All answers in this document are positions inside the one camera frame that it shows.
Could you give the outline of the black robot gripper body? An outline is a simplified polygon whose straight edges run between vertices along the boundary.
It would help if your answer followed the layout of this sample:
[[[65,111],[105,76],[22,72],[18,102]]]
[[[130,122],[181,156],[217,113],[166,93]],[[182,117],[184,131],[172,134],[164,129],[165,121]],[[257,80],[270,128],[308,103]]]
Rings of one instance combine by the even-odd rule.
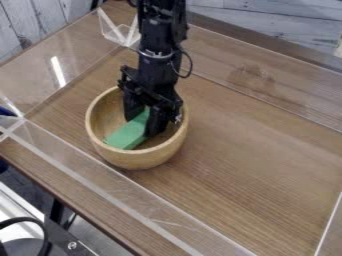
[[[182,51],[172,49],[169,52],[154,52],[149,49],[138,50],[138,67],[123,65],[119,88],[123,90],[142,90],[145,108],[161,104],[169,110],[169,123],[176,122],[181,114],[184,100],[176,85],[181,78]]]

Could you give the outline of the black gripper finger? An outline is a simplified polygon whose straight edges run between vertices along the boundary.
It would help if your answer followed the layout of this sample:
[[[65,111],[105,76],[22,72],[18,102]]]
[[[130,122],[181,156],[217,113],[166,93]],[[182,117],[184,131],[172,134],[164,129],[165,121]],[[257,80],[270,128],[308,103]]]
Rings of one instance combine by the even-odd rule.
[[[158,104],[150,108],[150,115],[146,124],[146,136],[154,137],[164,133],[169,124],[169,110]]]
[[[125,90],[125,117],[127,121],[132,121],[145,110],[145,102],[142,98],[142,90]]]

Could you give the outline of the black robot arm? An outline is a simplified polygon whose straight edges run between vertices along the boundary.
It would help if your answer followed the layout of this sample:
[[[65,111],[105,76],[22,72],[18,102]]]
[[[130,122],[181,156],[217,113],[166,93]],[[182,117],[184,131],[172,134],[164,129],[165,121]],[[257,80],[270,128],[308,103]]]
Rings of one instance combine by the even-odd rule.
[[[186,0],[129,1],[138,10],[138,68],[125,65],[118,86],[123,90],[125,118],[132,121],[150,109],[145,136],[164,133],[170,123],[180,121],[184,99],[176,85],[181,78],[182,47],[188,39]]]

